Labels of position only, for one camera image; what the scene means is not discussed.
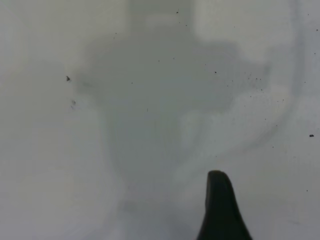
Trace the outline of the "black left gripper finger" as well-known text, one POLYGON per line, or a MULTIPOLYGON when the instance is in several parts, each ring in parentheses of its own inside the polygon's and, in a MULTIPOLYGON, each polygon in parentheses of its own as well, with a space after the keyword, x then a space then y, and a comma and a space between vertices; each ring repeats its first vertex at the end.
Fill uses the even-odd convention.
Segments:
POLYGON ((220 170, 207 174, 205 213, 198 240, 251 240, 228 175, 220 170))

